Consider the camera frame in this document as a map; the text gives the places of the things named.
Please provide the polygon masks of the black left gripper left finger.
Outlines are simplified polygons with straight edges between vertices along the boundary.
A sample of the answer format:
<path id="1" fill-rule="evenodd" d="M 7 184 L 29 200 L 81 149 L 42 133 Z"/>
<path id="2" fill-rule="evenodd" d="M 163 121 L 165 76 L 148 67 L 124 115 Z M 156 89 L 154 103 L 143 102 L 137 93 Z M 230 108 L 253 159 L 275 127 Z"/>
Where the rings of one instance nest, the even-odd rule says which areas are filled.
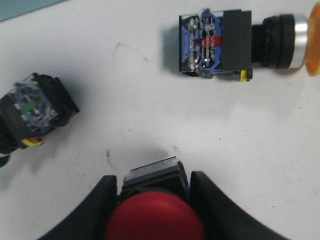
<path id="1" fill-rule="evenodd" d="M 65 219 L 40 239 L 102 240 L 116 203 L 117 178 L 114 175 L 105 175 Z"/>

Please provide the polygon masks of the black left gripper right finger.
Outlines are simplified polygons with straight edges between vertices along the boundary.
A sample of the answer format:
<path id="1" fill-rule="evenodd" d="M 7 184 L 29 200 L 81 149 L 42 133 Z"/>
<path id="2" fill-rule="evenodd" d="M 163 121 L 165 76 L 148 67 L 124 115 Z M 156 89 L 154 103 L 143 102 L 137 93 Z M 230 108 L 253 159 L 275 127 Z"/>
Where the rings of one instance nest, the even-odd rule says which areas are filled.
<path id="1" fill-rule="evenodd" d="M 232 201 L 203 171 L 192 171 L 190 204 L 206 240 L 286 240 Z"/>

